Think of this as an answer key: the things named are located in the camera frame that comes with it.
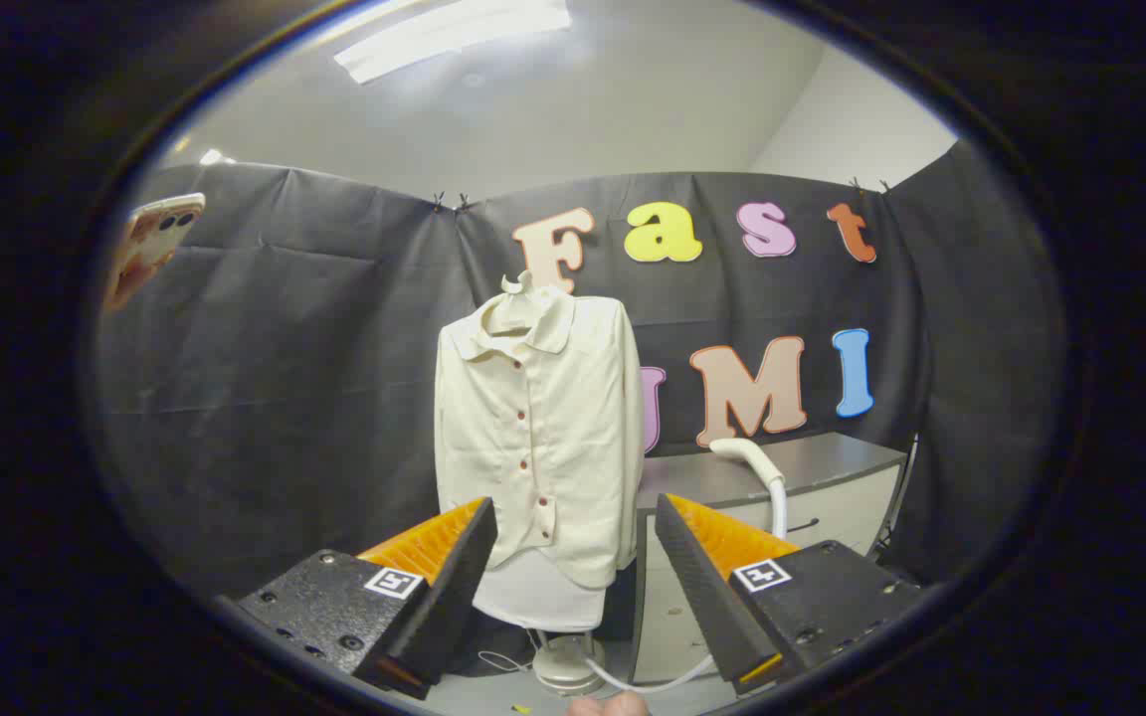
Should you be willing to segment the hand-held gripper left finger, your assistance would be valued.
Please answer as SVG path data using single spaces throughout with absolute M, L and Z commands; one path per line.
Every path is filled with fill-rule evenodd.
M 358 556 L 317 550 L 233 613 L 313 669 L 423 701 L 458 646 L 496 536 L 482 495 Z

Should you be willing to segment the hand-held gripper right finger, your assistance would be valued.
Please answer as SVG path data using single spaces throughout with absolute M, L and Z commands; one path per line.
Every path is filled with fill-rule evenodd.
M 799 548 L 672 493 L 657 498 L 656 533 L 719 675 L 740 694 L 846 655 L 924 595 L 840 541 Z

